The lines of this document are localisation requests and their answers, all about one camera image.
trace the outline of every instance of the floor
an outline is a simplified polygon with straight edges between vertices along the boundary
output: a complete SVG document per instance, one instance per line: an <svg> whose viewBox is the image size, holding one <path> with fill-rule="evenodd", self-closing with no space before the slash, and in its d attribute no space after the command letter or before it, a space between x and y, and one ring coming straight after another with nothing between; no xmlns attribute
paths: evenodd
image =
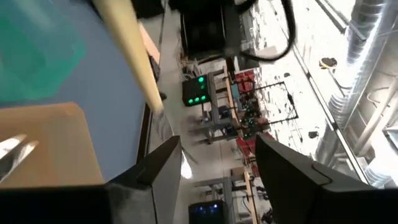
<svg viewBox="0 0 398 224"><path fill-rule="evenodd" d="M160 34L161 18L144 21L149 35L157 38ZM184 107L182 103L181 72L177 63L179 15L166 11L164 33L160 46L160 79L159 90L168 98L164 102L165 114L172 125L174 134L180 135L183 147L198 161L198 164L190 162L193 177L189 180L181 179L175 209L174 223L188 223L188 205L199 202L200 194L192 187L192 183L215 179L229 175L232 168L242 166L240 161L234 158L230 142L216 142L212 145L194 145L194 142L204 136L193 136L188 133L192 127L192 117L199 117L200 106ZM161 141L156 138L150 140L150 150L154 150Z"/></svg>

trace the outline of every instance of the metal rod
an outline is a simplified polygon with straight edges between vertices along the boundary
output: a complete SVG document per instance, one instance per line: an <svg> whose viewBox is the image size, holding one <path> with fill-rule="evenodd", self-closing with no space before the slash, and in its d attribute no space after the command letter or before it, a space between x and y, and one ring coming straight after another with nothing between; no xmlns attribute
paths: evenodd
<svg viewBox="0 0 398 224"><path fill-rule="evenodd" d="M362 41L366 40L366 37L361 33L361 31L358 30L358 28L347 19L346 16L344 16L343 13L341 13L339 10L337 10L332 4L330 4L329 0L322 0L324 1L326 4L328 4L328 6L331 8L331 10L333 10L333 12L347 25L349 26L349 28L351 28L353 30L353 32L355 33L355 35Z"/></svg>
<svg viewBox="0 0 398 224"><path fill-rule="evenodd" d="M273 8L273 10L276 12L273 4L271 2L269 4ZM288 35L286 34L286 32L282 26L280 26L280 29L282 30L282 33L285 35L285 37L287 39ZM356 160L356 158L354 156L354 153L349 148L347 140L345 139L345 137L343 136L343 133L341 132L338 125L336 124L336 121L335 121L331 111L329 110L325 99L322 97L322 94L320 93L320 90L319 90L317 84L315 83L314 79L312 78L310 70L308 69L307 65L305 64L303 58L301 57L296 44L293 44L293 53L294 53L299 65L301 66L303 72L306 74L307 81L309 82L312 91L314 92L318 102L320 103L323 112L326 114L326 121L328 122L328 124L330 124L331 129L336 133L337 138L338 138L339 142L341 143L341 145L343 146L344 151L347 153L348 159L349 159L351 165L353 166L355 172L357 173L359 179L362 182L364 182L365 184L369 184L361 166L359 165L358 161Z"/></svg>
<svg viewBox="0 0 398 224"><path fill-rule="evenodd" d="M391 36L391 34L392 34L392 31L394 30L394 28L395 28L395 26L396 26L396 24L397 24L397 20L398 20L398 16L396 16L396 18L394 19L394 23L393 23L392 27L390 28L390 31L388 32L388 36L386 37L386 40L385 40L384 43L383 43L383 46L382 46L382 48L381 48L381 53L379 54L379 56L378 56L377 59L376 59L376 63L375 63L374 66L373 66L373 69L372 69L372 73L371 73L371 74L373 74L374 71L376 70L376 67L377 67L377 65L378 65L378 63L379 63L379 61L380 61L380 58L381 58L381 56L383 55L384 49L386 48L386 45L387 45L387 43L388 43L388 41L389 41L389 39L390 39L390 36ZM366 85L365 85L365 86L368 85L368 83L369 83L371 77L372 77L372 76L369 76L368 80L366 81ZM365 92L365 88L362 89L362 91L361 91L361 93L360 93L360 96L358 97L358 100L356 101L355 105L358 105L358 104L359 104L359 101L361 100L362 95L363 95L364 92ZM351 114L349 115L348 121L347 121L347 123L346 123L346 125L345 125L345 127L344 127L343 129L346 129L346 128L347 128L349 122L351 121L351 118L352 118L353 115L354 115L355 110L356 110L356 106L355 106L354 110L352 110Z"/></svg>
<svg viewBox="0 0 398 224"><path fill-rule="evenodd" d="M374 131L371 133L370 137L368 140L365 142L363 148L360 150L358 153L358 156L364 156L366 153L369 151L371 145L372 145L372 139L375 135L380 133L388 124L390 119L394 116L398 109L398 98L394 100L394 102L391 103L392 106L388 109L387 113L384 114L383 118L381 118L380 122L377 124L376 128Z"/></svg>
<svg viewBox="0 0 398 224"><path fill-rule="evenodd" d="M398 89L398 79L394 78L388 88L387 96L378 104L376 110L372 114L371 119L363 130L362 134L358 138L355 147L353 149L354 152L363 151L363 146L368 141L370 135L372 135L373 131L381 120L381 114L387 108L387 105L390 103L391 99L394 97L396 91Z"/></svg>
<svg viewBox="0 0 398 224"><path fill-rule="evenodd" d="M320 0L315 0L315 2L318 3L319 7L321 7L322 11L329 17L331 22L335 25L335 27L339 30L341 34L344 34L346 32L346 28L341 25L340 22L338 22L336 16L334 16L328 8L325 6L324 3L320 2Z"/></svg>
<svg viewBox="0 0 398 224"><path fill-rule="evenodd" d="M224 193L224 199L225 203L228 206L228 218L230 224L235 224L235 211L233 207L233 196L232 196L232 183L231 179L229 177L224 177L223 179L223 193Z"/></svg>

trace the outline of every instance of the metal pipe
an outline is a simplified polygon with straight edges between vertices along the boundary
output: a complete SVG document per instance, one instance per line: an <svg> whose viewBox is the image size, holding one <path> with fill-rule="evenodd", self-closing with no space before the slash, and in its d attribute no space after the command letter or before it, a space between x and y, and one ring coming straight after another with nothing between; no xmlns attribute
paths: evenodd
<svg viewBox="0 0 398 224"><path fill-rule="evenodd" d="M366 141L369 139L370 135L372 135L374 129L377 126L377 123L381 119L381 114L387 108L387 105L391 101L392 97L394 97L397 89L398 89L398 79L394 78L392 80L391 84L390 84L390 87L388 88L387 96L377 106L377 108L374 111L371 119L369 120L368 124L366 125L364 131L362 132L362 134L358 138L358 141L356 142L355 147L353 149L354 152L361 151L361 149L365 145Z"/></svg>
<svg viewBox="0 0 398 224"><path fill-rule="evenodd" d="M354 22L360 32L367 38L362 41L352 29L347 29L348 48L346 49L346 61L339 63L335 78L343 86L350 89L343 90L332 95L329 101L329 109L339 127L345 129L353 111L358 105L368 81L376 68L384 43L387 38L378 34L386 33L393 27L396 12L391 7L394 0L356 0L351 13ZM338 149L336 136L333 130L326 128L322 142L318 146L316 157L322 164L332 164L332 160Z"/></svg>
<svg viewBox="0 0 398 224"><path fill-rule="evenodd" d="M285 35L286 39L288 38L287 33L285 32L285 30L283 30L282 26L280 27L280 29L282 30L282 33ZM335 134L335 139L338 139L339 142L341 143L341 145L343 146L343 149L345 150L345 153L348 156L348 159L351 163L351 165L353 166L355 172L357 173L359 179L364 182L365 184L369 184L368 180L365 177L365 174L361 168L361 166L359 165L358 161L355 158L355 155L353 154L352 150L349 148L347 140L345 139L345 137L343 136L343 133L341 132L340 128L338 127L331 111L329 110L327 103L325 101L325 99L322 97L322 94L317 86L317 84L315 83L314 79L312 78L312 75L310 73L309 68L307 67L307 65L305 64L302 56L300 55L300 52L296 46L296 44L293 44L293 53L295 58L298 61L298 64L300 65L300 67L302 68L303 72L305 73L306 77L307 77L307 81L309 82L312 91L314 92L314 95L316 96L318 102L320 103L323 112L326 115L326 121L329 124L330 130L334 132Z"/></svg>
<svg viewBox="0 0 398 224"><path fill-rule="evenodd" d="M388 124L390 119L395 115L395 112L398 109L398 98L394 99L391 103L391 107L387 110L387 113L384 113L383 118L381 118L380 122L377 124L374 131L371 133L370 138L365 142L364 147L358 152L358 156L364 156L371 148L372 139L377 134L380 133Z"/></svg>

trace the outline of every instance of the cardboard box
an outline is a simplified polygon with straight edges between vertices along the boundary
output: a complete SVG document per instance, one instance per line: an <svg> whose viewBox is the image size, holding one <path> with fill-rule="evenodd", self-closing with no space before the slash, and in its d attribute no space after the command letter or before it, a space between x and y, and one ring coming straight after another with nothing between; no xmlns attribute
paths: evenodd
<svg viewBox="0 0 398 224"><path fill-rule="evenodd" d="M3 109L0 124L0 141L24 134L23 144L37 144L0 189L104 183L84 112L76 104Z"/></svg>

